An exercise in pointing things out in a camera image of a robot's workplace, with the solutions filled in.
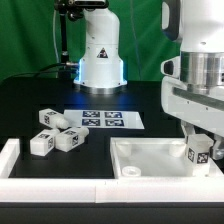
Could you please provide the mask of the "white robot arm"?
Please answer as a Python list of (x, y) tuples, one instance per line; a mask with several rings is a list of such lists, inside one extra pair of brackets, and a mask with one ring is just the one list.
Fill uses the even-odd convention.
[[(187, 133), (200, 127), (214, 134), (212, 157), (224, 158), (224, 0), (154, 0), (161, 4), (160, 22), (139, 23), (148, 33), (136, 43), (136, 59), (154, 64), (169, 49), (165, 41), (180, 44), (179, 54), (164, 61), (161, 86), (163, 110), (180, 119)], [(126, 84), (118, 61), (118, 35), (108, 10), (84, 12), (86, 50), (74, 83), (92, 93)]]

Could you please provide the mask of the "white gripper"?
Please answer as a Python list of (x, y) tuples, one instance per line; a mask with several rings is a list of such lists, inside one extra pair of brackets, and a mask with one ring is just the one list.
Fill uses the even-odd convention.
[(224, 87), (211, 88), (208, 95), (191, 93), (178, 79), (166, 76), (161, 85), (163, 110), (180, 119), (185, 138), (195, 134), (193, 125), (214, 135), (212, 158), (224, 158)]

